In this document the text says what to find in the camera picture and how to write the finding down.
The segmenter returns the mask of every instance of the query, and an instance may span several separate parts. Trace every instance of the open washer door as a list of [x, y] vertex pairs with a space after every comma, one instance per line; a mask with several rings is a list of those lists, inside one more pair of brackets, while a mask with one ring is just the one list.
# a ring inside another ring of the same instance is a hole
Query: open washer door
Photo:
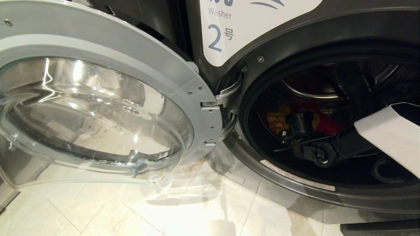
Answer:
[[210, 88], [138, 28], [62, 0], [0, 0], [0, 18], [0, 174], [13, 188], [137, 201], [219, 140]]

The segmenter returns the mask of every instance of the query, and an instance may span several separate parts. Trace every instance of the red cloth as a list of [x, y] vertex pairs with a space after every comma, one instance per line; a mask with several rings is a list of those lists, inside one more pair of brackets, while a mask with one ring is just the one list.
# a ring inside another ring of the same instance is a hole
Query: red cloth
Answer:
[[314, 100], [293, 103], [291, 107], [294, 110], [311, 110], [314, 112], [314, 114], [318, 114], [320, 123], [315, 130], [317, 132], [323, 132], [325, 135], [333, 135], [342, 131], [342, 126], [337, 123], [337, 121], [331, 119], [326, 114], [319, 111], [320, 105]]

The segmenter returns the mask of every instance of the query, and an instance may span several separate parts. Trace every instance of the chinese character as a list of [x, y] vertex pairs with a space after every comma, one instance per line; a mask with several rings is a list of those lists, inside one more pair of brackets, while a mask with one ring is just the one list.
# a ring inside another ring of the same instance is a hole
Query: chinese character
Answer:
[[225, 35], [228, 37], [229, 40], [232, 40], [232, 36], [234, 35], [233, 32], [234, 32], [233, 29], [226, 28]]

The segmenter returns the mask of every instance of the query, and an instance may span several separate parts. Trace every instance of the label sticker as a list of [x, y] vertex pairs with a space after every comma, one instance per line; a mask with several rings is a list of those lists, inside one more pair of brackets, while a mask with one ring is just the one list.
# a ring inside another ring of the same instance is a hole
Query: label sticker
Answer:
[[213, 66], [273, 28], [315, 9], [322, 0], [200, 0], [204, 56]]
[[293, 179], [299, 183], [302, 184], [306, 184], [315, 188], [319, 188], [319, 189], [325, 189], [325, 190], [329, 190], [329, 191], [335, 191], [336, 188], [332, 185], [327, 185], [327, 184], [321, 184], [321, 183], [317, 183], [317, 182], [313, 182], [304, 178], [300, 178], [294, 174], [291, 174], [289, 172], [286, 172], [282, 169], [280, 169], [279, 167], [275, 166], [273, 163], [269, 162], [268, 160], [261, 160], [260, 161], [261, 164], [265, 165], [266, 167], [268, 167], [269, 169], [289, 178], [289, 179]]

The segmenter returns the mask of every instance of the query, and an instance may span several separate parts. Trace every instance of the transparent glass porthole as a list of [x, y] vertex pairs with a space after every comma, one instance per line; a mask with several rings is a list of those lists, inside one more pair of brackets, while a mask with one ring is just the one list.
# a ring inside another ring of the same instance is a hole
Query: transparent glass porthole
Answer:
[[[2, 68], [1, 176], [21, 191], [58, 197], [119, 188], [145, 196], [163, 191], [193, 129], [177, 105], [140, 80], [63, 58]], [[125, 198], [124, 191], [114, 194]]]

